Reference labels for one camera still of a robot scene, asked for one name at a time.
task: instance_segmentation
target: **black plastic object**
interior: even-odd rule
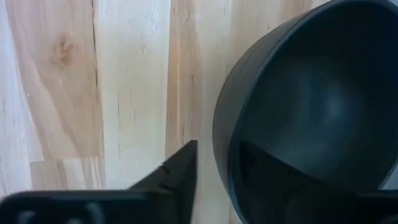
[[[213,145],[238,215],[283,223],[293,195],[379,189],[398,156],[398,10],[326,3],[277,27],[237,62]]]
[[[128,190],[23,192],[0,204],[0,223],[189,224],[197,182],[190,141]]]

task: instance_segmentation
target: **black object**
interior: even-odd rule
[[[397,40],[393,4],[337,0],[241,57],[218,98],[213,145],[244,222],[294,220],[286,212],[303,192],[352,192],[359,205],[382,187],[398,156]],[[347,211],[361,210],[354,205]]]
[[[0,223],[169,223],[191,220],[197,142],[128,190],[23,192],[0,204]]]

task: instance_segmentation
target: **black bowl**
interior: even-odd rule
[[[398,10],[332,1],[258,40],[218,98],[213,145],[245,222],[283,220],[291,192],[377,190],[398,155]]]

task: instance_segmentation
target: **wood knot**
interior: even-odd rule
[[[60,68],[64,68],[71,64],[73,50],[75,48],[72,39],[67,35],[61,35],[55,42],[53,47],[53,62]]]

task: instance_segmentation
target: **wooden surface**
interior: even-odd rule
[[[199,140],[193,223],[239,223],[211,142],[238,58],[327,0],[0,0],[0,195],[122,189]]]

